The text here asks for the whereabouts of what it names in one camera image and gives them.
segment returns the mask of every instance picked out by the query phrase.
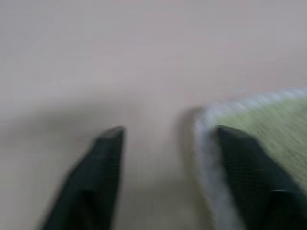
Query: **beige floor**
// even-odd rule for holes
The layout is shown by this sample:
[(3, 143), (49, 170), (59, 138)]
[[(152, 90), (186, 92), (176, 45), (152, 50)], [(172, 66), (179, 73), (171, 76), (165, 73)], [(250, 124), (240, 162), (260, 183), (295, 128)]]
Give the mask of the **beige floor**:
[(101, 130), (126, 125), (114, 228), (208, 229), (191, 114), (307, 81), (297, 0), (0, 3), (0, 229), (32, 230)]

